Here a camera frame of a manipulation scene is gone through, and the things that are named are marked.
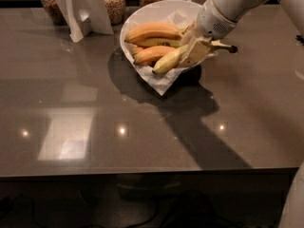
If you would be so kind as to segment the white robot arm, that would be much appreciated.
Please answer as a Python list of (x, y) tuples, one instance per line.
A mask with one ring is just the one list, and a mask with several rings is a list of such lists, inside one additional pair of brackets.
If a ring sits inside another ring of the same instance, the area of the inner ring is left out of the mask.
[[(249, 10), (268, 0), (206, 0), (199, 10), (195, 26), (182, 40), (187, 45), (181, 61), (189, 66), (202, 61), (200, 44), (220, 40), (229, 34)], [(304, 0), (277, 0), (304, 36)], [(304, 228), (304, 162), (292, 181), (278, 228)]]

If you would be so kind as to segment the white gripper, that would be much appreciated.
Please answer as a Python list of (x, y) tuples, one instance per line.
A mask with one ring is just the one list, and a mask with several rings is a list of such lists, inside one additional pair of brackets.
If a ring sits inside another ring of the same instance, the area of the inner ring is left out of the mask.
[(196, 21), (182, 31), (180, 46), (185, 46), (179, 67), (194, 67), (212, 50), (205, 39), (220, 40), (228, 35), (237, 23), (225, 18), (213, 0), (206, 0), (199, 9)]

